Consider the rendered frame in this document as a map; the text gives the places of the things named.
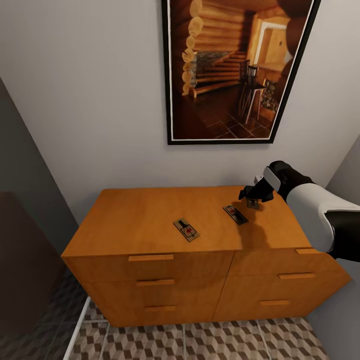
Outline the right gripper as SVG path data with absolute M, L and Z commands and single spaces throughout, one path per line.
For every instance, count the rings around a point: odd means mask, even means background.
M 247 199 L 261 199 L 261 202 L 272 201 L 274 199 L 273 191 L 265 192 L 259 187 L 259 183 L 247 185 L 239 193 L 239 199 L 246 197 Z

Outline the mousetrap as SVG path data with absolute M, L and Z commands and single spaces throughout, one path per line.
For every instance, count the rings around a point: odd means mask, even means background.
M 249 222 L 248 219 L 233 205 L 225 206 L 223 209 L 232 217 L 236 224 L 242 225 Z
M 175 221 L 174 224 L 189 242 L 200 236 L 184 217 Z
M 259 210 L 259 201 L 257 198 L 247 198 L 247 207 L 250 209 Z

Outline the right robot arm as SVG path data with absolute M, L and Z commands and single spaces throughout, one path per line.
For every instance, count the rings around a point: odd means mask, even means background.
M 239 199 L 272 201 L 275 190 L 312 247 L 331 255 L 360 286 L 360 206 L 330 193 L 283 161 L 267 166 L 254 182 L 240 191 Z

